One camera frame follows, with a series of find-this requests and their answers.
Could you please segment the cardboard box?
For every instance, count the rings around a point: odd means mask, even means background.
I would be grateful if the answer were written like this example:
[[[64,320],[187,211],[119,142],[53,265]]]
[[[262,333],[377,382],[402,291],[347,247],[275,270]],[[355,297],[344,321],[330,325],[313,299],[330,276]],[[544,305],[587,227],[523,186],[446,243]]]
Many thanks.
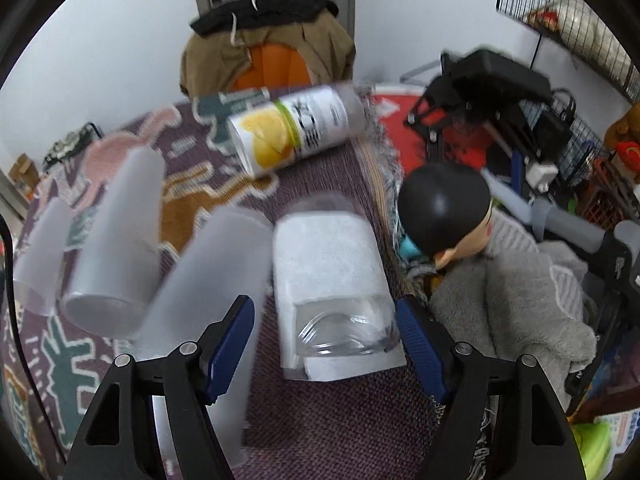
[[[31,158],[26,154],[18,156],[9,171],[9,178],[26,200],[32,200],[40,182],[40,175]]]

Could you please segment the grey towel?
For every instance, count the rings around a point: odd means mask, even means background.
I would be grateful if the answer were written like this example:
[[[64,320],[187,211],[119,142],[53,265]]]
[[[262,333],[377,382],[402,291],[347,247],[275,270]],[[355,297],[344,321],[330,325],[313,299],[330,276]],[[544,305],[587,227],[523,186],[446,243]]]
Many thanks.
[[[534,356],[568,408],[568,375],[584,370],[597,354],[582,291],[586,273],[587,265],[567,244],[538,243],[497,210],[486,248],[455,263],[428,306],[454,340],[485,356]]]

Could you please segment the frosted plastic cup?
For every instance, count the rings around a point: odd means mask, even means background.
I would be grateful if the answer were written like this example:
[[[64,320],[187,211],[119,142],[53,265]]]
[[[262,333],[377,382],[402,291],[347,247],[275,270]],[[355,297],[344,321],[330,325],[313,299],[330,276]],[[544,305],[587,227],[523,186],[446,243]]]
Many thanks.
[[[134,148],[108,185],[77,258],[61,310],[105,338],[134,336],[160,284],[163,157]]]
[[[215,208],[163,280],[134,340],[138,361],[167,356],[179,344],[198,340],[209,324],[222,320],[237,296],[253,300],[254,327],[230,387],[207,408],[232,467],[246,460],[243,431],[271,275],[272,234],[272,223],[259,211]]]
[[[14,268],[16,301],[26,310],[48,318],[55,314],[58,274],[74,215],[55,197],[43,211],[27,240],[27,249]]]

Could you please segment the frosted plastic cup right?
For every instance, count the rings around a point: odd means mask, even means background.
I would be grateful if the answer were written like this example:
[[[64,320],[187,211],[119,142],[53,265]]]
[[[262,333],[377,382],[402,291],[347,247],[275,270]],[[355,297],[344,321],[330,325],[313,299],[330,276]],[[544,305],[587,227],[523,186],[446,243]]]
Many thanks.
[[[253,300],[254,327],[230,387],[207,408],[232,467],[246,460],[243,431],[271,275],[272,234],[272,223],[259,211],[215,208],[163,280],[134,340],[138,361],[167,356],[179,344],[198,340],[209,324],[222,320],[237,296]]]

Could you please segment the chair with brown jacket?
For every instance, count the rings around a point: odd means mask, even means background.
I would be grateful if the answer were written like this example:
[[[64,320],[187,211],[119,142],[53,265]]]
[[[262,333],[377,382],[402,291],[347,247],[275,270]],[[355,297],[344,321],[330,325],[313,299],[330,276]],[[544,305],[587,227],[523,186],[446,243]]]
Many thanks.
[[[352,79],[356,46],[332,0],[232,0],[191,23],[179,86],[216,92],[332,84]]]

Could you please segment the black haired doll figure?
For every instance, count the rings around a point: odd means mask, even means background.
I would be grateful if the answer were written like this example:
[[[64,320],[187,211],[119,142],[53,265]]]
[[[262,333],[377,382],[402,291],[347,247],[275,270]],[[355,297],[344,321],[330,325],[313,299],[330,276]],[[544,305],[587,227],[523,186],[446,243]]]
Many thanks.
[[[411,171],[397,196],[400,225],[435,269],[472,257],[492,229],[489,186],[476,169],[430,162]]]

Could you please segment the clear mug with white label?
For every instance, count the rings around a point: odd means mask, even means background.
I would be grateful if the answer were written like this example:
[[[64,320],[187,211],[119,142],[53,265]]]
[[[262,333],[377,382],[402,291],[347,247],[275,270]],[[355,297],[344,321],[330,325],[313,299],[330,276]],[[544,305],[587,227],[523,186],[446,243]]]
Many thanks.
[[[283,374],[338,382],[406,364],[369,220],[338,193],[292,203],[273,239]]]

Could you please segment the black shoe rack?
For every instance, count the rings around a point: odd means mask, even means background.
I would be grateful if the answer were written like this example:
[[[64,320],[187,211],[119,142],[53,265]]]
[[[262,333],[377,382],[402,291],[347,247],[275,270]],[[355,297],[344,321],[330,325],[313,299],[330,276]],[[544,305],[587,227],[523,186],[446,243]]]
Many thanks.
[[[80,128],[67,133],[63,139],[55,141],[43,157],[42,172],[47,174],[53,167],[82,152],[102,136],[101,128],[93,122],[86,122]]]

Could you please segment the frosted plastic cup left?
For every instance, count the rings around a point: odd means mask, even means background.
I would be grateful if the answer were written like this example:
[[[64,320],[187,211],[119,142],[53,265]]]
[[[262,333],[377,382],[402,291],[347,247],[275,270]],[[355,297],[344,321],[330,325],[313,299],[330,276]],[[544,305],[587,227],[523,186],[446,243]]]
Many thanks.
[[[14,268],[16,301],[26,310],[48,318],[55,314],[58,274],[74,215],[55,197],[43,211],[27,240],[27,249]]]

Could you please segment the lemon label white can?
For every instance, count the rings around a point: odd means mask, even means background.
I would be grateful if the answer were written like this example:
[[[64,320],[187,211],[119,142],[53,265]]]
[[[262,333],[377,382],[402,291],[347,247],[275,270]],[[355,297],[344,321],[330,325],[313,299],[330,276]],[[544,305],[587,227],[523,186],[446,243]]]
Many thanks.
[[[351,84],[290,93],[228,118],[236,154],[252,178],[335,148],[366,125],[366,106]]]

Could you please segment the black device on stand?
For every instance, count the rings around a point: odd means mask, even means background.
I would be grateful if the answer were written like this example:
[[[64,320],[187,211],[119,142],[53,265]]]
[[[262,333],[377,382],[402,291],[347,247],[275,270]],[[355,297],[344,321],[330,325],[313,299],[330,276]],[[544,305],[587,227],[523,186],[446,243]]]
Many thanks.
[[[444,130],[457,120],[490,125],[511,150],[529,158],[536,155],[533,129],[521,104],[552,103],[546,76],[484,48],[465,56],[444,52],[437,64],[440,74],[426,85],[405,119],[424,141],[429,162],[444,159]]]

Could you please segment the frosted plastic cup middle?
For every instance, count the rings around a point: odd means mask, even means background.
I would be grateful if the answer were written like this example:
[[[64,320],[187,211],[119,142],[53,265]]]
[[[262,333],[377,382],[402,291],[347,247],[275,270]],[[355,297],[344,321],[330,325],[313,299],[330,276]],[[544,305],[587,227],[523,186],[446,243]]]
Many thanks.
[[[77,258],[61,310],[105,338],[134,336],[160,284],[163,157],[134,148],[108,185]]]

